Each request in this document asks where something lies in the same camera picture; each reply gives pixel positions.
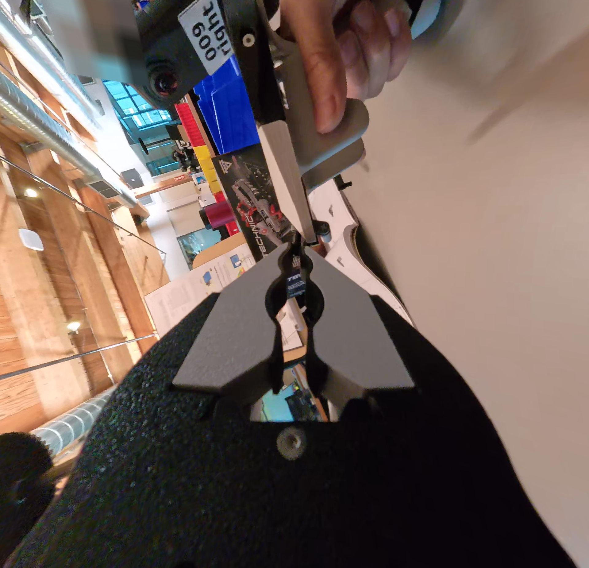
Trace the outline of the small black toy assembly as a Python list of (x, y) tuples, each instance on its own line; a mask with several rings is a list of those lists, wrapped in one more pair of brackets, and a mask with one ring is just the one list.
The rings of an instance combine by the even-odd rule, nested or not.
[(303, 248), (309, 247), (320, 256), (325, 257), (329, 251), (329, 244), (332, 240), (330, 225), (326, 221), (316, 219), (312, 220), (312, 224), (314, 232), (312, 240), (306, 241), (301, 237), (300, 233), (296, 233), (293, 246), (299, 254), (302, 254)]

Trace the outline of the white ceiling air vent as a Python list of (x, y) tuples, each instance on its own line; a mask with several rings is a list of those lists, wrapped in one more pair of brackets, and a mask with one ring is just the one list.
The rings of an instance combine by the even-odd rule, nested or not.
[(87, 185), (107, 200), (117, 199), (120, 196), (119, 191), (103, 179), (92, 181)]

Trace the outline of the silver spiral air duct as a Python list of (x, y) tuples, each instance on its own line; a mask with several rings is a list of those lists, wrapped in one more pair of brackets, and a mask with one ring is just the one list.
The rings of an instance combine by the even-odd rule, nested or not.
[(63, 454), (92, 429), (115, 389), (116, 386), (93, 396), (77, 407), (33, 429), (30, 432), (31, 435), (45, 444), (52, 458)]
[(70, 178), (90, 189), (87, 183), (103, 179), (120, 194), (108, 202), (137, 207), (133, 191), (94, 148), (95, 138), (103, 134), (102, 106), (66, 70), (45, 34), (26, 25), (20, 16), (1, 10), (1, 45), (41, 87), (37, 93), (25, 78), (1, 75), (1, 108), (11, 122), (63, 159)]

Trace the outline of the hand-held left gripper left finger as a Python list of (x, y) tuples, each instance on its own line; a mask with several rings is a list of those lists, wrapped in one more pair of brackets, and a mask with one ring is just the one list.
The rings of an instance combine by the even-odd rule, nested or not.
[(251, 407), (283, 387), (282, 330), (276, 316), (286, 302), (280, 245), (216, 295), (216, 301), (173, 379), (173, 387), (229, 398)]

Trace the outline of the white printed instruction sheet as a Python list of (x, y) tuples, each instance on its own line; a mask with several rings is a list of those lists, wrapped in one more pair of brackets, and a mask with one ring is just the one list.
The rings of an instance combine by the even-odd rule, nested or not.
[(255, 263), (242, 244), (149, 293), (145, 303), (158, 336), (162, 338), (204, 299), (220, 293)]

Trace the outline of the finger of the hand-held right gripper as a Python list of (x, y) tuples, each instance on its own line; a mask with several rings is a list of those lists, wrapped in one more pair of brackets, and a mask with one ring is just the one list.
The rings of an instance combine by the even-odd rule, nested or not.
[(279, 207), (306, 243), (317, 240), (307, 195), (286, 122), (257, 126)]

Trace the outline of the black foam knob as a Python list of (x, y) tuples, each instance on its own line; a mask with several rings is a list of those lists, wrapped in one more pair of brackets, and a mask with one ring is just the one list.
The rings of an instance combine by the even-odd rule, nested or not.
[(27, 432), (1, 434), (1, 544), (23, 537), (45, 512), (55, 487), (48, 446)]

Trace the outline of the person's right hand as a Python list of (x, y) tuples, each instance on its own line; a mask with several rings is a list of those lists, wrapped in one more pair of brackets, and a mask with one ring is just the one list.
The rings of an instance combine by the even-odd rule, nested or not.
[(280, 0), (281, 34), (300, 50), (319, 133), (340, 124), (347, 99), (375, 98), (408, 61), (406, 15), (373, 1)]

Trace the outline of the maroon cylinder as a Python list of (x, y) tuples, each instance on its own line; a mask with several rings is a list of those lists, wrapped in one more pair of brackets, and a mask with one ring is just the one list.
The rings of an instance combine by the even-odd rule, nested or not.
[(226, 200), (206, 206), (204, 213), (212, 229), (225, 226), (234, 220), (232, 207)]

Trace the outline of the open white instruction booklet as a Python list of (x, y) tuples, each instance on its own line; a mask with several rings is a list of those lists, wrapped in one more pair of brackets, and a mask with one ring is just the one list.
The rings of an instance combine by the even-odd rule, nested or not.
[(360, 223), (349, 201), (334, 179), (309, 195), (314, 218), (328, 224), (329, 234), (321, 237), (325, 259), (370, 295), (379, 296), (411, 326), (414, 322), (400, 299), (367, 266), (356, 242)]

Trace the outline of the small white printed box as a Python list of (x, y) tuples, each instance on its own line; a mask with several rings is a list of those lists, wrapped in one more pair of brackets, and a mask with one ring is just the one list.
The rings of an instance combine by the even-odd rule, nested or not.
[(210, 189), (209, 182), (203, 176), (202, 172), (191, 172), (190, 174), (196, 188), (195, 193), (198, 196), (197, 201), (200, 207), (205, 208), (207, 206), (216, 204), (216, 199), (213, 192)]

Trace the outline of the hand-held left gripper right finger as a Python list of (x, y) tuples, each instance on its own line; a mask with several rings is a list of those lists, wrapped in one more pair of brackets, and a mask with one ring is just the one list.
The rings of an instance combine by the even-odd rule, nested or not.
[(414, 389), (372, 295), (307, 245), (295, 245), (306, 286), (306, 374), (339, 417), (352, 400)]

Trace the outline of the large glass window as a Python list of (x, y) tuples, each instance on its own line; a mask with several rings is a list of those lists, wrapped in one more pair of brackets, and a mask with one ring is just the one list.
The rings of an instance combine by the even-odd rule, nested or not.
[(176, 110), (152, 107), (137, 90), (124, 83), (103, 80), (108, 98), (127, 140), (150, 175), (160, 176), (182, 169), (174, 152), (179, 148), (181, 125)]

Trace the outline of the tan wooden board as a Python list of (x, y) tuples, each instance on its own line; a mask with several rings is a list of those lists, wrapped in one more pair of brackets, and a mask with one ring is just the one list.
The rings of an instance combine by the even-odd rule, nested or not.
[(232, 246), (229, 246), (230, 243), (224, 245), (224, 242), (225, 241), (219, 242), (216, 245), (197, 254), (192, 262), (192, 270), (196, 270), (197, 268), (224, 256), (251, 254), (246, 243), (240, 243), (239, 245), (235, 245), (233, 243)]

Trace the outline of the black toy set box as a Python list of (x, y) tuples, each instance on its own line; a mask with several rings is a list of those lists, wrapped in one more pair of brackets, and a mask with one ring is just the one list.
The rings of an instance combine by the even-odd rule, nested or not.
[(260, 144), (218, 155), (212, 162), (255, 262), (298, 237), (279, 204)]

